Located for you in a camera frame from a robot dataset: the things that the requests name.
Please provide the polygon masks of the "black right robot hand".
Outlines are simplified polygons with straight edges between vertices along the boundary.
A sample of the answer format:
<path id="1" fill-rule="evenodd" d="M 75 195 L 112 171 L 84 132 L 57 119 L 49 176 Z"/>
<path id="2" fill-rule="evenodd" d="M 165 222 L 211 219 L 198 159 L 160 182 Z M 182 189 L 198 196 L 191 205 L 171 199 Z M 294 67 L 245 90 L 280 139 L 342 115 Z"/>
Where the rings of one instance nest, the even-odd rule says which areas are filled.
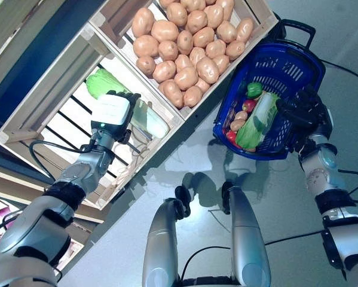
<path id="1" fill-rule="evenodd" d="M 279 114 L 290 121 L 295 133 L 322 135 L 330 139 L 333 129 L 331 116 L 312 85 L 300 89 L 291 100 L 278 99 L 276 107 Z"/>

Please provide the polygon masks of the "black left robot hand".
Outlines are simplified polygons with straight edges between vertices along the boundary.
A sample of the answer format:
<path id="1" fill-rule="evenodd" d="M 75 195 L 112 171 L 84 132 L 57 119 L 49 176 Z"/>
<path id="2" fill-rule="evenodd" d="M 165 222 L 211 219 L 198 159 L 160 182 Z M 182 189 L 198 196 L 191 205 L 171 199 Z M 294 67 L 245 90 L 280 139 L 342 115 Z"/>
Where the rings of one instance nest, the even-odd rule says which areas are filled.
<path id="1" fill-rule="evenodd" d="M 131 131 L 127 127 L 131 122 L 140 94 L 110 90 L 107 95 L 112 96 L 111 103 L 114 103 L 115 108 L 115 111 L 111 112 L 112 118 L 108 130 L 116 142 L 125 145 L 131 135 Z"/>

